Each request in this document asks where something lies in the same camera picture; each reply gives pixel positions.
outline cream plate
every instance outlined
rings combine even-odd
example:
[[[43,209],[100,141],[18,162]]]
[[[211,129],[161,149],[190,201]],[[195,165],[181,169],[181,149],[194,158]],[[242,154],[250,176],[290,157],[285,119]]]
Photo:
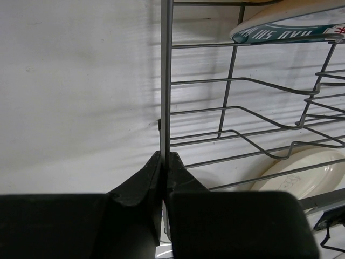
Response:
[[[289,159],[272,166],[264,175],[271,175],[301,167],[343,159],[345,155],[327,148],[313,148],[293,154]],[[293,194],[297,199],[333,191],[345,174],[344,163],[310,169],[258,181],[251,190],[281,190]]]

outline black plastic part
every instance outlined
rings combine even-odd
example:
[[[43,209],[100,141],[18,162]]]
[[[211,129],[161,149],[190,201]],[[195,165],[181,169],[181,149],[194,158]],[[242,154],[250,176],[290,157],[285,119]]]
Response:
[[[315,231],[323,230],[326,228],[326,237],[320,243],[320,246],[325,249],[334,250],[345,253],[345,249],[327,246],[326,243],[330,239],[329,228],[335,225],[341,224],[345,227],[345,206],[338,207],[324,212],[321,218],[314,226]]]
[[[177,153],[160,152],[107,194],[0,196],[0,258],[153,259],[162,200],[174,258],[318,258],[295,198],[279,192],[213,193]]]
[[[89,258],[108,195],[0,196],[0,258]]]
[[[173,192],[174,259],[319,258],[298,201],[284,192]]]
[[[92,258],[152,259],[159,246],[162,220],[161,156],[157,151],[146,165],[111,196]]]

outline wire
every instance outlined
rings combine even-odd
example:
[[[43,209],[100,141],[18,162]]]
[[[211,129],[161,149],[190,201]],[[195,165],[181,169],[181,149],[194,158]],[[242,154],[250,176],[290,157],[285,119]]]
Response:
[[[327,241],[330,239],[329,225],[327,225],[326,230],[327,230],[326,237],[325,237],[324,240],[322,240],[322,242],[320,243],[320,246],[321,246],[322,248],[325,248],[325,249],[329,249],[329,250],[334,250],[334,251],[338,251],[338,252],[343,252],[343,253],[345,253],[345,250],[344,250],[344,249],[340,249],[340,248],[337,248],[337,247],[330,247],[330,246],[326,246],[326,245],[325,245],[325,244],[327,243]]]

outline plate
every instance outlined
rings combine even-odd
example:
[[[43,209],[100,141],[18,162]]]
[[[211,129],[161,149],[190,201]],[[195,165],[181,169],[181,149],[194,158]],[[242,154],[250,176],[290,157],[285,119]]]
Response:
[[[255,43],[325,33],[345,34],[343,0],[283,0],[234,28],[230,38]]]
[[[285,172],[345,158],[345,155],[327,148],[313,148],[293,154],[266,171],[263,176]],[[256,182],[251,190],[281,190],[303,199],[333,191],[345,175],[344,163],[310,169]]]

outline dish rack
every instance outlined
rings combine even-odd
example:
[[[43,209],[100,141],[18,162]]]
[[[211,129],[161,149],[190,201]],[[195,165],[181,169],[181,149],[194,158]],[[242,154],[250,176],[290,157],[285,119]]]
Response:
[[[183,8],[184,6],[238,6],[239,7],[239,15],[238,15],[238,24],[243,21],[245,8],[247,6],[263,6],[263,5],[270,5],[279,2],[278,0],[273,0],[269,2],[263,3],[252,3],[252,2],[174,2],[173,0],[162,0],[162,12],[161,12],[161,119],[158,121],[158,128],[160,131],[160,145],[161,145],[161,153],[162,153],[162,164],[165,169],[170,169],[170,161],[169,161],[169,153],[172,147],[179,147],[185,145],[197,145],[206,142],[214,142],[214,141],[222,141],[222,140],[229,140],[229,139],[236,139],[242,138],[248,144],[254,146],[258,151],[240,154],[236,156],[231,156],[227,158],[220,158],[208,161],[202,161],[199,163],[193,163],[189,165],[185,165],[188,168],[200,167],[205,165],[210,165],[213,163],[221,163],[225,161],[241,159],[241,158],[248,158],[250,156],[256,156],[265,154],[272,159],[282,160],[288,159],[291,154],[293,153],[294,149],[297,147],[302,146],[316,146],[316,147],[328,147],[328,148],[344,148],[345,142],[345,135],[339,136],[331,136],[329,134],[324,134],[316,129],[314,126],[318,125],[327,125],[337,123],[339,121],[345,120],[345,110],[340,108],[325,105],[322,103],[325,99],[335,98],[345,96],[345,93],[341,94],[334,94],[328,96],[321,96],[319,97],[318,94],[322,91],[323,86],[336,86],[341,87],[345,86],[345,83],[327,83],[321,82],[323,78],[332,78],[332,79],[341,79],[345,80],[344,76],[340,76],[339,73],[345,72],[345,70],[334,70],[334,71],[327,71],[327,66],[331,60],[331,57],[334,53],[335,48],[338,44],[344,43],[342,41],[343,35],[340,34],[324,34],[324,35],[313,35],[313,36],[303,36],[303,37],[295,37],[289,39],[279,39],[279,40],[271,40],[268,42],[260,42],[260,43],[212,43],[212,44],[192,44],[192,45],[173,45],[173,9],[174,8]],[[317,76],[316,82],[311,90],[296,90],[288,87],[284,87],[277,84],[272,84],[262,80],[256,80],[250,77],[233,77],[233,70],[236,63],[236,53],[239,47],[242,46],[250,46],[250,45],[265,45],[265,44],[280,44],[280,43],[293,43],[293,42],[301,42],[306,40],[318,40],[322,39],[328,42],[329,44],[329,52],[327,54],[327,58],[323,63],[323,66],[320,72],[316,73]],[[230,60],[230,68],[228,72],[227,78],[217,78],[217,79],[205,79],[205,80],[188,80],[188,81],[171,81],[171,60],[172,55],[174,54],[175,49],[185,49],[188,51],[189,49],[194,48],[212,48],[212,47],[232,47],[232,56]],[[249,110],[243,106],[228,106],[227,100],[230,94],[230,86],[233,81],[248,81],[255,84],[259,84],[264,87],[271,87],[277,89],[281,92],[285,92],[285,94],[298,94],[302,96],[307,96],[304,100],[305,106],[302,112],[300,119],[295,123],[294,126],[281,124],[275,120],[269,119],[263,115],[260,115],[257,112]],[[202,83],[214,83],[214,82],[224,82],[226,83],[226,89],[224,93],[223,105],[214,108],[204,108],[198,110],[186,110],[186,111],[171,111],[171,88],[176,85],[189,85],[189,84],[202,84]],[[311,106],[319,106],[325,109],[328,109],[333,112],[337,112],[335,115],[318,115],[318,114],[311,114],[309,112],[309,108]],[[223,123],[226,111],[237,109],[242,110],[246,113],[251,114],[252,116],[257,117],[262,121],[266,121],[271,125],[275,126],[275,129],[269,129],[264,131],[251,131],[247,133],[241,133],[239,131],[229,129],[223,130]],[[219,118],[219,128],[217,131],[205,131],[203,133],[198,134],[189,134],[189,135],[180,135],[178,137],[170,137],[170,118],[171,116],[179,116],[182,114],[192,114],[192,113],[203,113],[203,112],[210,112],[210,111],[221,111],[221,115]],[[271,149],[264,149],[260,145],[256,144],[254,141],[250,140],[249,137],[255,135],[264,135],[264,134],[271,134],[276,132],[282,131],[293,131],[293,130],[301,130],[305,129],[317,136],[320,137],[319,140],[315,141],[291,141],[290,145],[281,146]],[[276,155],[277,151],[286,151],[285,155]],[[309,169],[314,169],[318,167],[324,167],[327,165],[332,165],[336,163],[345,162],[345,159],[338,159],[331,162],[325,163],[318,163],[312,166],[302,167],[294,170],[288,170],[285,172],[277,173],[274,175],[267,175],[262,176],[254,179],[238,181],[233,183],[227,183],[221,186],[210,188],[212,191],[227,189],[234,186],[240,186],[248,183],[254,183],[259,180],[268,180],[271,178],[289,175],[297,172],[306,171]],[[345,189],[333,191],[330,193],[318,195],[315,197],[310,197],[306,199],[300,200],[301,205],[304,209],[311,209],[314,208],[314,211],[319,209],[325,209],[325,207],[337,207],[339,204],[345,204]]]

